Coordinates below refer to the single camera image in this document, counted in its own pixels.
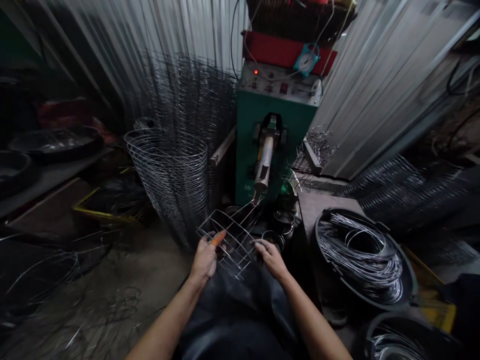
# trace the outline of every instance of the wire coil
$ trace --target wire coil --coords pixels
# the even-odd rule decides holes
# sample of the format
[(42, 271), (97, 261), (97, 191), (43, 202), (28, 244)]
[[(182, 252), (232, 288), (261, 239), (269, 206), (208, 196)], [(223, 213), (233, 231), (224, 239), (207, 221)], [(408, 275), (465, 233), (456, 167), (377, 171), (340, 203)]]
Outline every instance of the wire coil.
[(326, 258), (366, 297), (383, 305), (400, 300), (402, 259), (380, 230), (361, 219), (332, 213), (329, 221), (318, 221), (316, 240)]

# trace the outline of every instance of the coiled wire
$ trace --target coiled wire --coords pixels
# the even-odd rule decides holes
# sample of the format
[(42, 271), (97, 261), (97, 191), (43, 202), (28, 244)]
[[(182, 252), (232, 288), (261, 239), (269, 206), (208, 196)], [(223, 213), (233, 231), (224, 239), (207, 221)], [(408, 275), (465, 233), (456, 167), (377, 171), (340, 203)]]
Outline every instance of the coiled wire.
[(428, 359), (425, 349), (417, 341), (390, 326), (380, 324), (377, 333), (373, 337), (375, 359)]
[[(395, 304), (403, 294), (402, 259), (387, 236), (358, 220), (336, 213), (331, 214), (330, 221), (319, 220), (318, 245), (363, 295), (383, 305)], [(370, 250), (355, 249), (359, 248), (356, 242), (363, 242)]]

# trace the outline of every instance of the metal sheet wall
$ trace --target metal sheet wall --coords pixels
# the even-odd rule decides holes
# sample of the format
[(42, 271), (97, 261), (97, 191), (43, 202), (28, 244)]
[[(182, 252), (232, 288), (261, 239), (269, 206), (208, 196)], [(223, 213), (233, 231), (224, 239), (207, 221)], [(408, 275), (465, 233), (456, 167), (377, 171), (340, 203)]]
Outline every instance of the metal sheet wall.
[(445, 92), (458, 60), (449, 50), (480, 16), (478, 6), (448, 3), (363, 4), (312, 123), (332, 130), (338, 145), (325, 175), (355, 177)]
[[(208, 58), (220, 69), (230, 70), (236, 2), (3, 0), (0, 7), (34, 49), (40, 52), (38, 32), (47, 56), (56, 58), (58, 67), (63, 67), (87, 93), (96, 92), (115, 112), (125, 103), (125, 94), (145, 86), (142, 54), (146, 49)], [(242, 66), (240, 32), (248, 23), (247, 4), (242, 0), (235, 13), (232, 37), (233, 62), (238, 70)]]
[[(189, 53), (230, 69), (235, 4), (236, 0), (0, 2), (24, 34), (30, 32), (34, 48), (39, 49), (33, 23), (45, 49), (64, 70), (114, 111), (125, 103), (125, 93), (144, 86), (145, 49)], [(457, 60), (448, 50), (479, 17), (475, 5), (450, 0), (359, 0), (357, 8), (357, 19), (335, 45), (339, 56), (312, 123), (332, 130), (332, 144), (339, 146), (324, 174), (347, 179), (387, 150), (442, 94)], [(232, 39), (237, 70), (242, 64), (240, 32), (248, 24), (247, 5), (241, 0)]]

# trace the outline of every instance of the switch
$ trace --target switch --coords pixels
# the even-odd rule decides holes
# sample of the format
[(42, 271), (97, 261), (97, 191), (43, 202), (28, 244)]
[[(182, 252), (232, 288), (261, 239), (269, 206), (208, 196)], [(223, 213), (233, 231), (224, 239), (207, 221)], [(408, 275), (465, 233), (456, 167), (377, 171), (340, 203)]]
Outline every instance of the switch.
[(280, 84), (280, 94), (286, 94), (289, 89), (289, 84), (287, 82), (282, 82)]
[(271, 80), (267, 80), (265, 84), (265, 91), (268, 91), (269, 93), (271, 93), (273, 90), (273, 87), (274, 87), (274, 82)]
[(251, 86), (252, 88), (256, 89), (258, 83), (259, 83), (259, 77), (258, 77), (258, 76), (253, 76), (253, 77), (251, 78), (250, 86)]

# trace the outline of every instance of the orange fingertip cover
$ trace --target orange fingertip cover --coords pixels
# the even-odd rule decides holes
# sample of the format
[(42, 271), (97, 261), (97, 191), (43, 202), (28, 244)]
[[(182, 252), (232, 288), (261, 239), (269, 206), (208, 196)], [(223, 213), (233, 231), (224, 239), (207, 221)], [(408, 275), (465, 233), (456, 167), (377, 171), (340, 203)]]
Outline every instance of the orange fingertip cover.
[(211, 240), (211, 243), (214, 245), (214, 246), (218, 246), (222, 240), (225, 238), (225, 235), (227, 235), (227, 230), (222, 230), (220, 231), (217, 235), (215, 235), (215, 237)]

